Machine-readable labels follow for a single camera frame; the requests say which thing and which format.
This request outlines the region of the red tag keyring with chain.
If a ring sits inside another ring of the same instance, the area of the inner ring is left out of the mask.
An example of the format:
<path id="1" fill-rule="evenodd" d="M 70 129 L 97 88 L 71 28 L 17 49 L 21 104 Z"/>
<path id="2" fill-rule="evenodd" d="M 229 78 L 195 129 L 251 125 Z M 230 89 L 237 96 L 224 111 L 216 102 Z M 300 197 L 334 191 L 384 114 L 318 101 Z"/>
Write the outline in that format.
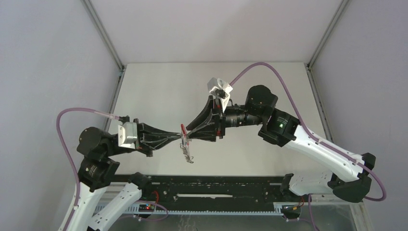
<path id="1" fill-rule="evenodd" d="M 193 164 L 193 157 L 191 156 L 190 150 L 189 150 L 189 140 L 187 138 L 187 130 L 184 124 L 180 125 L 181 127 L 181 143 L 180 143 L 180 149 L 183 152 L 183 155 L 186 159 L 187 163 Z"/>

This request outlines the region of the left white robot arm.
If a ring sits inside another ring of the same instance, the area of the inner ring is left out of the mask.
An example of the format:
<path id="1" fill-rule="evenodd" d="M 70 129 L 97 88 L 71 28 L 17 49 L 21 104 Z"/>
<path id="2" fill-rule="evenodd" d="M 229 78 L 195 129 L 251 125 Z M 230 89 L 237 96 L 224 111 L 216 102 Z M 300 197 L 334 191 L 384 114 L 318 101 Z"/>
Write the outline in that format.
<path id="1" fill-rule="evenodd" d="M 79 136 L 77 151 L 84 156 L 76 178 L 71 208 L 60 226 L 62 231 L 105 231 L 137 200 L 147 200 L 153 193 L 151 179 L 139 172 L 132 174 L 120 193 L 100 212 L 98 202 L 115 178 L 120 165 L 111 156 L 140 152 L 147 157 L 153 151 L 181 138 L 181 133 L 154 128 L 137 119 L 118 126 L 117 134 L 89 127 Z"/>

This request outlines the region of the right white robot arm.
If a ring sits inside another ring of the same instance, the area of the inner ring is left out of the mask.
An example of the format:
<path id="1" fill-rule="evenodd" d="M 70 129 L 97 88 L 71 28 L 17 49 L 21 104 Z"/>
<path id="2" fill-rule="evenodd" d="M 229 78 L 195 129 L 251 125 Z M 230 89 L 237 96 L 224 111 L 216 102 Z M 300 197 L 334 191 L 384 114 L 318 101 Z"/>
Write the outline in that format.
<path id="1" fill-rule="evenodd" d="M 182 144 L 198 139 L 215 142 L 223 138 L 227 128 L 260 125 L 258 135 L 266 142 L 300 152 L 327 168 L 322 172 L 289 173 L 284 176 L 280 196 L 292 201 L 308 194 L 334 194 L 338 198 L 358 203 L 370 191 L 369 172 L 376 158 L 337 153 L 334 145 L 314 135 L 300 120 L 275 108 L 278 97 L 266 86 L 252 86 L 243 105 L 229 105 L 224 90 L 211 90 L 204 109 L 187 126 L 182 126 Z"/>

